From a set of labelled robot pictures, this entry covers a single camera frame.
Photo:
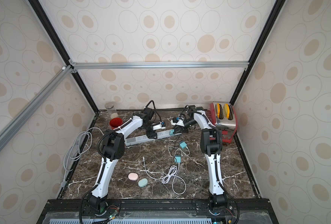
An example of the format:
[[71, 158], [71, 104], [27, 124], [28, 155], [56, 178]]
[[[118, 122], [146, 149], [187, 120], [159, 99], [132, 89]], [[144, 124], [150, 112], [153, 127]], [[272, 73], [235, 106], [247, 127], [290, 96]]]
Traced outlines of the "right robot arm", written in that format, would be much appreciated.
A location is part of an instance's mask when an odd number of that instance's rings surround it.
[[233, 197], [223, 186], [221, 177], [222, 131], [208, 118], [203, 107], [186, 105], [182, 112], [171, 120], [173, 133], [187, 133], [190, 127], [198, 125], [201, 129], [200, 148], [207, 161], [209, 174], [209, 208], [229, 209], [228, 199]]

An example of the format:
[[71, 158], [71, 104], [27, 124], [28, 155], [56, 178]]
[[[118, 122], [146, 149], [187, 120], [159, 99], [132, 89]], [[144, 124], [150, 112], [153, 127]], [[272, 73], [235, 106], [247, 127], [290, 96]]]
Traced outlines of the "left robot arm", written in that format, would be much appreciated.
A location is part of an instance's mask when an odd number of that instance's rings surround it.
[[151, 100], [142, 111], [133, 113], [122, 125], [107, 130], [97, 145], [97, 152], [102, 157], [100, 171], [93, 188], [82, 197], [80, 207], [83, 208], [85, 203], [96, 213], [103, 214], [107, 207], [106, 199], [112, 173], [118, 160], [124, 155], [126, 138], [135, 130], [143, 129], [148, 139], [157, 139], [156, 131], [164, 128], [165, 123]]

